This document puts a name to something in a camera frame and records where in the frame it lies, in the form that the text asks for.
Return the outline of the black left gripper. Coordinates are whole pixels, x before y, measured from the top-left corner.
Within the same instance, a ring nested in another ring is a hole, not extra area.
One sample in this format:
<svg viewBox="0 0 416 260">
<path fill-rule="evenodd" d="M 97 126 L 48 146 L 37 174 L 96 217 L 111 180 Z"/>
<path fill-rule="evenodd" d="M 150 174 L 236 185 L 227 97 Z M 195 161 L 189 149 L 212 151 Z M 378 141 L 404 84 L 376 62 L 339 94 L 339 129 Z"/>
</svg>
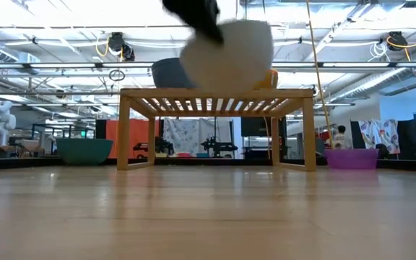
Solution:
<svg viewBox="0 0 416 260">
<path fill-rule="evenodd" d="M 217 26 L 220 9 L 216 0 L 162 0 L 162 5 L 185 22 L 193 22 L 197 35 L 204 36 L 217 46 L 224 44 L 222 32 Z"/>
</svg>

